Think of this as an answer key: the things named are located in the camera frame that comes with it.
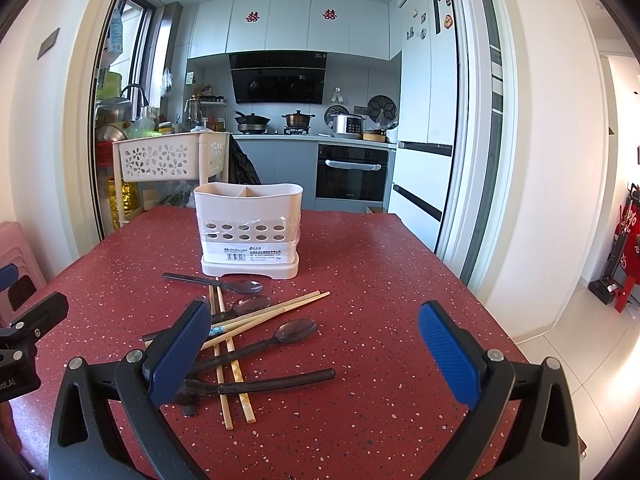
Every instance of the backsplash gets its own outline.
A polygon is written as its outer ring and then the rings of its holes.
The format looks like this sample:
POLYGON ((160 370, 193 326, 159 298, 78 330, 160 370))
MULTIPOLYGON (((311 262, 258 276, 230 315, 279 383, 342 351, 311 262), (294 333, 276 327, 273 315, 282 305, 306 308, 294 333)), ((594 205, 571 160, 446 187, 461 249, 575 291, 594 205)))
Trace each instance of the backsplash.
MULTIPOLYGON (((366 107, 375 95, 384 94, 392 98, 396 106, 400 107, 400 71, 399 65, 393 62, 380 62, 356 56, 345 56, 339 54, 328 54, 324 95, 322 105, 309 104, 283 104, 283 103, 260 103, 260 104, 236 104, 231 80, 231 68, 229 58, 225 54, 213 56, 210 59, 202 74, 203 85, 211 85, 213 95, 223 95, 228 100, 228 116, 226 117, 226 127, 232 133, 237 133, 238 128, 234 117, 236 110, 243 114, 255 113, 263 117, 268 117, 271 122, 268 124, 268 132, 282 132, 286 125, 286 120, 282 115, 294 114, 300 110, 303 114, 315 114, 311 119, 310 132, 313 134, 331 133, 324 123, 324 112, 329 106, 338 104, 332 103, 334 89, 340 87, 340 94, 344 102, 341 104, 353 113, 354 106, 366 107)), ((204 107, 205 115, 215 115, 219 112, 219 107, 204 107)), ((367 130, 374 128, 374 123, 367 118, 367 130)))

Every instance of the black bag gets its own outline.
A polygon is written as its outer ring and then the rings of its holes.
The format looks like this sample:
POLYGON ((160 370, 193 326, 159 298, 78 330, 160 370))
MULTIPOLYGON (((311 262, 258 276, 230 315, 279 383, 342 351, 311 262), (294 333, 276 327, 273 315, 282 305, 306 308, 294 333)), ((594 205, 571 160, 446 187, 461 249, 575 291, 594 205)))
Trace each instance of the black bag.
POLYGON ((260 186, 260 177, 238 142, 229 136, 229 183, 260 186))

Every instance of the grey lower cabinet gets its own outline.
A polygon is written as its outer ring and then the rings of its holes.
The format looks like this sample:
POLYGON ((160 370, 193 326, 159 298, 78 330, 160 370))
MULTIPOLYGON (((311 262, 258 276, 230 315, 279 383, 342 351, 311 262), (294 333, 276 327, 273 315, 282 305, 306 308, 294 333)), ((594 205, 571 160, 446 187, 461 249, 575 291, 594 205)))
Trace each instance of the grey lower cabinet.
POLYGON ((318 144, 307 140, 241 140, 242 151, 253 163, 263 184, 302 186, 302 209, 316 206, 318 144))
POLYGON ((316 198, 316 211, 345 211, 347 213, 366 213, 367 207, 382 207, 382 202, 364 200, 342 200, 337 198, 316 198))

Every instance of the white tile floor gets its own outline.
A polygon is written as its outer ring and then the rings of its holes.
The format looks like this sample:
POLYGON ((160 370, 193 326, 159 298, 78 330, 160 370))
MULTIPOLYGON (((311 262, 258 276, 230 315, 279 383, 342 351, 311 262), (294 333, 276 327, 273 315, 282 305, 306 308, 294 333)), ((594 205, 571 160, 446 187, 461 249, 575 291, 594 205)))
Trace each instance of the white tile floor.
POLYGON ((640 322, 578 286, 558 324, 518 346, 532 363, 560 359, 587 445, 580 480, 593 479, 640 407, 640 322))

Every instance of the oven handle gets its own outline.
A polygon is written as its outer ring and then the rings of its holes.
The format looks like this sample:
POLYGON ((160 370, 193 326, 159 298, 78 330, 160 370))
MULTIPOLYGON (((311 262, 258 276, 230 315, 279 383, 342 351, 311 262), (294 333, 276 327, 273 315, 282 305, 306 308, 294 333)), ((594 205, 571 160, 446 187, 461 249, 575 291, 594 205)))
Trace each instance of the oven handle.
POLYGON ((324 163, 329 168, 336 170, 380 171, 382 169, 379 164, 358 164, 357 162, 339 162, 337 160, 326 160, 324 163))

